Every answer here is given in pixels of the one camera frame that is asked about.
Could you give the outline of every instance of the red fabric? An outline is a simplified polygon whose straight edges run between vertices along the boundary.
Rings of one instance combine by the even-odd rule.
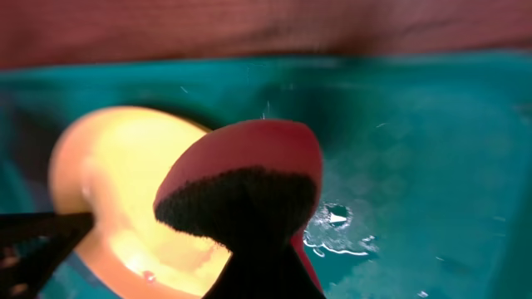
[[[0,69],[532,48],[528,0],[0,0]]]

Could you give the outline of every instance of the water splash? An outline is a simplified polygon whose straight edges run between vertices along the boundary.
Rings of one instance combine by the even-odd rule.
[[[303,243],[319,257],[325,256],[322,249],[355,256],[368,256],[371,252],[378,252],[376,238],[368,232],[365,217],[359,214],[364,213],[362,206],[367,204],[361,200],[354,200],[353,203],[352,207],[357,213],[351,207],[338,203],[321,204],[305,230]]]

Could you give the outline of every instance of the water droplet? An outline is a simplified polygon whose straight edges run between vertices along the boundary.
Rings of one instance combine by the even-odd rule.
[[[155,282],[155,274],[152,271],[144,271],[142,272],[142,276],[148,283],[154,283]]]

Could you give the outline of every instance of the teal container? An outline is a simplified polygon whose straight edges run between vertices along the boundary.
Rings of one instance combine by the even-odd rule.
[[[298,120],[324,151],[305,243],[328,298],[532,298],[531,86],[532,59],[498,52],[3,72],[0,213],[52,210],[52,146],[103,107]],[[116,295],[73,254],[42,297]]]

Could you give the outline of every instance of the yellow spoon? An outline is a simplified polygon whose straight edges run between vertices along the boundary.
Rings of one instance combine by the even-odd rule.
[[[200,298],[227,262],[226,249],[157,223],[152,209],[171,165],[205,133],[156,110],[113,107],[59,139],[49,182],[56,211],[95,214],[76,252],[118,296]]]

